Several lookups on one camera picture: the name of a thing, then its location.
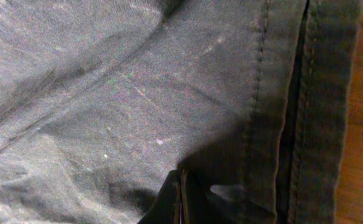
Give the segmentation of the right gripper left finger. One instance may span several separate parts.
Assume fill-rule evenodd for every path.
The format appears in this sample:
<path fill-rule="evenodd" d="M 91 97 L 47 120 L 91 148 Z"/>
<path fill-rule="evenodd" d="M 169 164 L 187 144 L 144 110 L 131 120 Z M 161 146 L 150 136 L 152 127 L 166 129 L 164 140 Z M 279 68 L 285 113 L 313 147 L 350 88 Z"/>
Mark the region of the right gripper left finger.
<path fill-rule="evenodd" d="M 153 204 L 138 224 L 180 224 L 181 183 L 180 172 L 168 173 Z"/>

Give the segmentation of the navy blue denim shorts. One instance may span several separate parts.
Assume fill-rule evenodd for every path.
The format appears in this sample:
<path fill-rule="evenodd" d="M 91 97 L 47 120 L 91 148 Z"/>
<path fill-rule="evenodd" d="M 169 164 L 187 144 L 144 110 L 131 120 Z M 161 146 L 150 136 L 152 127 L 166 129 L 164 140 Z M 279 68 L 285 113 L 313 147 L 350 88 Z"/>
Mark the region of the navy blue denim shorts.
<path fill-rule="evenodd" d="M 0 1 L 0 223 L 333 223 L 362 1 Z"/>

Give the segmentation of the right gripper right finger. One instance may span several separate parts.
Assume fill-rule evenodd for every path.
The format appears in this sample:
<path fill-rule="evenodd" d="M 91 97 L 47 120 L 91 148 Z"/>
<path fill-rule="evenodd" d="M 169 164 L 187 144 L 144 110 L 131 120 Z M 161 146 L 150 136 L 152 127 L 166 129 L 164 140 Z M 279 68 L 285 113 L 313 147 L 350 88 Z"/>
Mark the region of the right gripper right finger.
<path fill-rule="evenodd" d="M 216 224 L 218 218 L 210 208 L 204 190 L 195 175 L 188 170 L 181 174 L 181 223 Z"/>

